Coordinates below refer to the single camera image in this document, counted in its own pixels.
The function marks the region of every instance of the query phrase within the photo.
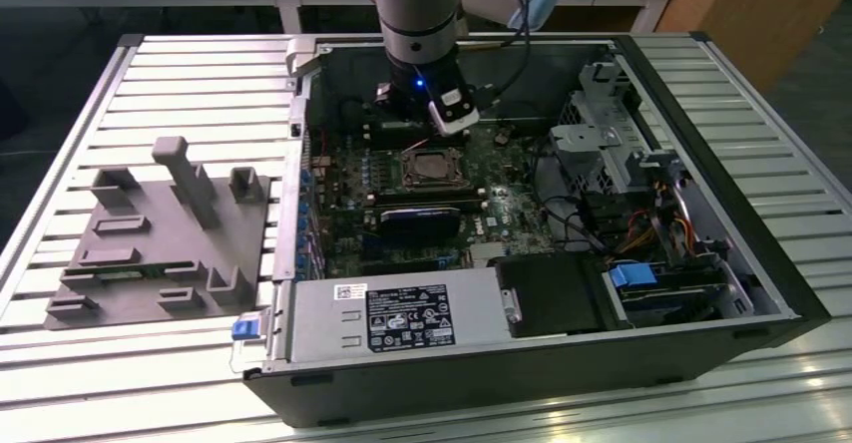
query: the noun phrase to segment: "blue tab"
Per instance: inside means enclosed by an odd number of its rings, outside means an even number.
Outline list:
[[[610,271],[610,278],[616,287],[656,284],[656,275],[648,263],[623,263]]]
[[[234,340],[254,340],[262,337],[262,319],[235,321],[231,327],[231,338]]]

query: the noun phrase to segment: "motherboard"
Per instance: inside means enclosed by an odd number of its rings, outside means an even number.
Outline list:
[[[327,278],[471,268],[552,251],[530,184],[534,138],[512,126],[479,124],[426,142],[322,135],[319,147]]]

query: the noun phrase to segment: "power supply label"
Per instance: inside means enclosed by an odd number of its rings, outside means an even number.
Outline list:
[[[446,285],[370,290],[367,304],[374,352],[455,345]]]

